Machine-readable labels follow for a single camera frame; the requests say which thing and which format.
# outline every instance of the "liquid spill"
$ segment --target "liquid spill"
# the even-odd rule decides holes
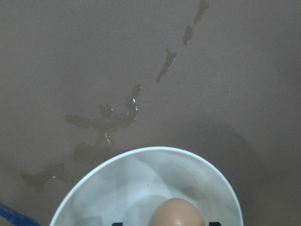
[[[126,128],[131,125],[136,115],[138,107],[136,98],[138,97],[141,86],[133,87],[130,97],[125,104],[128,113],[120,113],[113,115],[113,109],[110,105],[99,105],[100,119],[88,119],[78,115],[67,115],[65,121],[69,124],[76,125],[81,128],[93,128],[98,138],[93,145],[80,143],[74,149],[73,158],[82,163],[92,164],[96,158],[106,160],[109,158],[109,149],[114,145],[114,140],[110,137],[112,132],[116,132],[120,128]]]
[[[173,64],[173,62],[175,61],[176,57],[177,57],[177,53],[172,53],[167,51],[167,57],[165,60],[165,63],[163,65],[163,68],[161,69],[160,73],[158,74],[157,78],[156,78],[156,82],[160,82],[161,78],[163,75],[166,74],[166,72],[168,71],[168,68]]]
[[[183,45],[186,46],[187,43],[191,40],[192,38],[192,27],[190,27],[189,25],[186,27],[186,30],[185,30],[185,34],[184,34],[184,37],[183,37]]]
[[[198,21],[201,20],[202,15],[205,13],[206,9],[209,8],[209,3],[205,0],[201,0],[199,7],[198,7],[198,13],[193,19],[193,22],[196,24]]]
[[[25,173],[22,170],[20,171],[20,175],[27,185],[29,187],[35,187],[38,193],[43,191],[44,184],[52,178],[57,178],[69,185],[74,182],[73,175],[64,167],[63,164],[47,166],[42,172],[33,175]]]

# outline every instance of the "wet stain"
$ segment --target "wet stain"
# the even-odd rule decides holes
[[[156,82],[161,81],[162,76],[166,74],[166,72],[168,71],[168,68],[173,64],[173,62],[175,61],[175,59],[177,57],[177,53],[172,53],[172,52],[169,52],[168,50],[166,50],[166,52],[167,52],[167,57],[166,57],[164,65],[163,65],[163,68],[161,69],[160,73],[158,74],[158,76],[156,78]]]
[[[93,128],[98,138],[94,144],[80,143],[74,149],[73,158],[79,162],[92,164],[95,159],[109,158],[109,149],[114,146],[114,140],[110,137],[112,132],[116,132],[120,128],[126,128],[131,125],[138,114],[136,98],[141,91],[140,85],[133,87],[132,93],[125,104],[128,113],[113,114],[110,105],[99,105],[100,118],[89,119],[78,115],[67,115],[65,121],[69,124],[76,125],[81,128]]]
[[[28,174],[21,170],[20,175],[27,185],[29,187],[35,187],[38,193],[41,193],[43,191],[44,184],[53,178],[57,178],[69,185],[72,185],[74,182],[73,175],[64,167],[63,164],[47,166],[42,172],[37,174]]]
[[[199,7],[198,7],[198,13],[193,19],[193,22],[196,24],[198,21],[201,20],[202,15],[205,13],[205,11],[209,8],[209,3],[205,0],[201,0]]]
[[[192,38],[192,27],[190,27],[189,25],[186,27],[186,30],[185,30],[185,34],[184,34],[184,37],[183,37],[183,45],[186,46],[187,43],[191,40]]]

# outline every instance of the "gray floor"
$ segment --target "gray floor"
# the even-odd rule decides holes
[[[225,175],[246,226],[298,225],[301,2],[207,3],[0,0],[0,202],[46,226],[105,159],[167,145]],[[103,143],[88,122],[130,114],[137,84]]]

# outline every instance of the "blue object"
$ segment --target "blue object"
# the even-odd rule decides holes
[[[15,226],[41,226],[36,220],[17,213],[2,203],[0,203],[0,216]]]

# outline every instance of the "egg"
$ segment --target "egg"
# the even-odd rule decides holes
[[[155,210],[149,226],[205,226],[205,222],[190,202],[173,198],[166,200]]]

